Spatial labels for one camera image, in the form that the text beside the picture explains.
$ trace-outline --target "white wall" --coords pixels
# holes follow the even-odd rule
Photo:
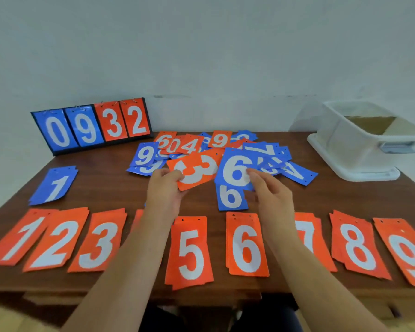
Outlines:
[[[0,205],[51,158],[30,111],[132,96],[155,130],[313,130],[353,98],[415,120],[415,0],[0,0]]]

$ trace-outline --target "table top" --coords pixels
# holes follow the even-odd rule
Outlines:
[[[372,217],[404,218],[415,229],[415,183],[401,174],[396,181],[348,182],[339,178],[308,144],[310,133],[278,132],[257,133],[259,141],[287,145],[293,161],[319,175],[309,186],[302,186],[282,175],[276,176],[293,191],[295,210],[313,212],[322,219],[323,236],[328,248],[331,245],[329,213],[334,209],[357,218],[372,221]],[[149,178],[128,173],[137,146],[142,141],[113,145],[105,148],[62,155],[50,161],[22,189],[0,208],[0,239],[28,210],[28,200],[44,178],[47,170],[60,166],[77,166],[78,175],[65,197],[58,201],[36,206],[60,210],[87,206],[91,213],[126,208],[128,217],[123,229],[122,242],[129,234],[135,211],[143,208]],[[257,206],[249,202],[247,212],[256,212]],[[185,298],[201,296],[252,297],[260,292],[289,292],[275,257],[266,245],[270,277],[254,278],[230,275],[225,266],[226,212],[218,211],[214,181],[190,190],[181,203],[182,216],[207,216],[207,245],[215,281],[173,292],[165,285],[166,264],[170,238],[166,244],[163,263],[155,281],[151,298]],[[88,232],[89,219],[80,234],[72,257],[77,253]],[[375,231],[375,243],[393,281],[348,271],[335,262],[334,275],[350,290],[410,290],[392,255]],[[100,272],[67,273],[70,259],[61,268],[23,273],[22,267],[33,248],[14,267],[0,266],[0,291],[35,292],[87,292],[100,276]]]

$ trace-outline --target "person's left hand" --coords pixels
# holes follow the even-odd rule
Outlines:
[[[181,199],[187,192],[177,187],[177,181],[183,178],[179,170],[155,170],[149,180],[145,212],[152,212],[171,224],[178,217]]]

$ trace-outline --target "person's right hand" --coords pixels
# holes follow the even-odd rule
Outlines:
[[[268,173],[255,169],[247,169],[247,173],[258,197],[260,222],[269,245],[298,240],[292,191]]]

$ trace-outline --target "white plastic container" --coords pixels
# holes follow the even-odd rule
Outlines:
[[[320,127],[308,141],[338,176],[347,181],[400,176],[395,163],[399,156],[415,153],[415,124],[366,101],[328,101],[323,106]]]

